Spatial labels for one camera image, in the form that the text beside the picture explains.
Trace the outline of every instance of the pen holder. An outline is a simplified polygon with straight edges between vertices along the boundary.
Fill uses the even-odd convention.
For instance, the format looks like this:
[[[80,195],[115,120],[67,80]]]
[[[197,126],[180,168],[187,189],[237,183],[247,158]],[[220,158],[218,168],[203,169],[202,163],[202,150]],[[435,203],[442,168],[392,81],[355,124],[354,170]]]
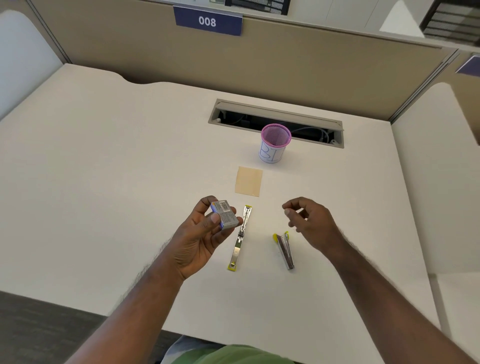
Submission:
[[[262,145],[258,156],[266,163],[277,163],[292,140],[290,130],[280,124],[268,124],[262,129],[261,135]]]

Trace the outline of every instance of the small box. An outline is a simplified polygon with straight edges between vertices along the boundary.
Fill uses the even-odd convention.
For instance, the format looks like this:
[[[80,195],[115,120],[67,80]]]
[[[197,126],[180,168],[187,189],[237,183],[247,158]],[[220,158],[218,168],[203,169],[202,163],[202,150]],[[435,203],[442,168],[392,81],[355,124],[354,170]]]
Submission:
[[[230,205],[226,200],[214,201],[212,202],[210,207],[212,208],[213,212],[216,212],[220,215],[220,227],[222,228],[222,230],[238,226],[239,221],[237,220],[237,217],[231,210]]]

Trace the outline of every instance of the gray carpet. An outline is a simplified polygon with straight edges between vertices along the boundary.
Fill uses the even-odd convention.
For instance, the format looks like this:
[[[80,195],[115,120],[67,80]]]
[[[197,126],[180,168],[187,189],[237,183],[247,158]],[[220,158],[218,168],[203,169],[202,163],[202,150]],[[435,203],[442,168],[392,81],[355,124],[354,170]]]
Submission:
[[[0,291],[0,363],[61,364],[105,318]],[[149,363],[180,335],[162,331]]]

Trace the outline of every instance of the sign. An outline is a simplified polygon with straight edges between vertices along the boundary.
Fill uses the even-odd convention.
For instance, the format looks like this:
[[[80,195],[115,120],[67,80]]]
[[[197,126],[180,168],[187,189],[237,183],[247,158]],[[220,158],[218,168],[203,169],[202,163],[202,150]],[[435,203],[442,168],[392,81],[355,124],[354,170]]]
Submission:
[[[240,36],[243,15],[212,10],[200,10],[193,7],[174,6],[175,22],[179,26],[208,30],[209,32]]]
[[[480,55],[472,56],[456,73],[480,77]]]

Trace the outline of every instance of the person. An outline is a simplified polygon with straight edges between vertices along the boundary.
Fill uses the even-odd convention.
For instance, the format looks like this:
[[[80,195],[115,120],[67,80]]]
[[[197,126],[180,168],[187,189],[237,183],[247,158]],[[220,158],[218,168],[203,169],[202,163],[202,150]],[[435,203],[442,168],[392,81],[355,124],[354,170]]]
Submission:
[[[205,216],[213,201],[217,199],[208,196],[198,202],[121,304],[68,364],[147,362],[182,283],[202,269],[234,230],[221,230],[216,213]],[[344,238],[327,208],[304,197],[294,198],[282,207],[288,225],[324,254],[340,275],[385,364],[475,363]],[[241,224],[242,218],[238,217],[238,221]],[[182,337],[167,352],[163,363],[172,362],[293,363],[252,347],[223,346],[188,337]]]

